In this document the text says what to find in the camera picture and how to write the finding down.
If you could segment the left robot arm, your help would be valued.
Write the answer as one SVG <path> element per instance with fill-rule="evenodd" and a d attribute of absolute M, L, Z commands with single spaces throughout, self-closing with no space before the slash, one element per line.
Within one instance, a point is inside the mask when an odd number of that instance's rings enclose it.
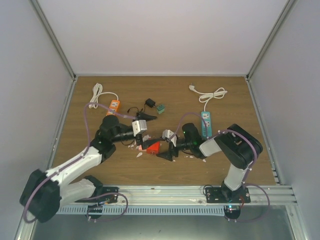
<path fill-rule="evenodd" d="M 46 171 L 36 169 L 30 174 L 19 199 L 24 206 L 22 217 L 26 223 L 45 223 L 61 207 L 76 201 L 102 201 L 104 185 L 96 177 L 89 175 L 73 181 L 110 158 L 117 142 L 134 141 L 143 148 L 155 143 L 155 140 L 144 143 L 142 134 L 147 130 L 147 122 L 156 120 L 156 116 L 138 112 L 131 118 L 131 125 L 120 123 L 119 117 L 120 113 L 105 116 L 94 138 L 89 139 L 87 147 L 76 156 L 57 167 Z"/>

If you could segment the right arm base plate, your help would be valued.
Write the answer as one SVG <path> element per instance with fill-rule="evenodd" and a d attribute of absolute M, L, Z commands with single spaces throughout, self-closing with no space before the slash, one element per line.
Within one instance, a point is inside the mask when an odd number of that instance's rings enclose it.
<path fill-rule="evenodd" d="M 211 204 L 240 204 L 251 202 L 248 188 L 243 188 L 242 186 L 232 191 L 226 186 L 205 185 L 202 193 L 206 198 L 206 202 Z"/>

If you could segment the red cube socket adapter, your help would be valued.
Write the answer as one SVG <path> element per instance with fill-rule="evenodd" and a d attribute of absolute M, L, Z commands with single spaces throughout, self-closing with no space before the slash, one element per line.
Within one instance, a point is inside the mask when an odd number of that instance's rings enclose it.
<path fill-rule="evenodd" d="M 150 155 L 157 155 L 160 152 L 161 143 L 158 141 L 146 149 L 146 153 Z"/>

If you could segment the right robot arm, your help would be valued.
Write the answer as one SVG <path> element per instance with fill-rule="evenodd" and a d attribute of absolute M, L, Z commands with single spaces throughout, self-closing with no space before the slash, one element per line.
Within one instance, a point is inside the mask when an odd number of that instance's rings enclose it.
<path fill-rule="evenodd" d="M 161 140 L 169 143 L 168 150 L 156 156 L 168 161 L 178 157 L 179 152 L 189 150 L 198 159 L 205 159 L 223 152 L 230 162 L 227 176 L 221 184 L 221 196 L 228 203 L 234 202 L 240 195 L 240 189 L 248 176 L 248 171 L 263 151 L 262 144 L 237 124 L 232 124 L 217 135 L 203 139 L 193 123 L 182 126 L 184 138 L 177 138 L 170 130 L 165 130 L 159 139 L 148 140 L 155 143 Z"/>

